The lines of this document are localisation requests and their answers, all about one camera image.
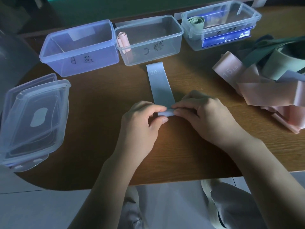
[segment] wood grain surface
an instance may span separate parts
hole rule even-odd
[[[247,105],[212,70],[221,54],[228,50],[236,53],[249,47],[264,34],[276,38],[305,34],[305,7],[264,7],[258,11],[263,16],[252,30],[250,39],[198,52],[182,39],[179,54],[149,63],[163,62],[176,101],[192,89],[219,98],[236,121],[250,134],[263,140],[289,171],[304,170],[305,130],[295,135],[273,119],[269,112]],[[46,64],[40,63],[22,83],[52,72]],[[72,87],[62,146],[40,165],[18,175],[47,189],[89,189],[94,185],[104,161],[114,150],[122,115],[135,102],[153,101],[153,97],[146,63],[126,66],[120,58],[116,65],[67,79]],[[138,167],[130,184],[240,175],[227,154],[200,138],[187,121],[173,116],[159,130],[153,150]]]

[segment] shoe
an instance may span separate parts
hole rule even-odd
[[[201,180],[201,187],[208,197],[208,213],[210,217],[210,221],[213,227],[217,229],[226,229],[226,227],[223,226],[223,223],[221,222],[221,219],[219,217],[218,209],[215,206],[215,203],[211,197],[211,192],[212,192],[212,186],[217,185],[221,181],[219,179],[206,179],[206,180]]]
[[[140,198],[139,193],[137,191],[137,188],[135,186],[128,186],[127,190],[125,192],[125,198],[124,201],[134,202],[137,205],[137,208],[139,210],[140,216],[143,221],[143,229],[148,229],[147,222],[145,217],[142,215],[142,212],[140,210]]]

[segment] clear plastic container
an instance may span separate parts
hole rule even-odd
[[[103,20],[48,34],[39,57],[67,77],[118,63],[115,44],[113,25]]]
[[[196,29],[188,19],[205,19],[202,30]],[[232,0],[186,11],[181,15],[183,37],[195,51],[250,37],[250,31],[261,14],[245,3]]]
[[[0,130],[0,164],[21,172],[48,158],[63,142],[71,84],[49,74],[6,94]]]
[[[183,29],[172,15],[140,19],[114,30],[125,32],[130,46],[119,47],[125,65],[132,66],[180,52]]]

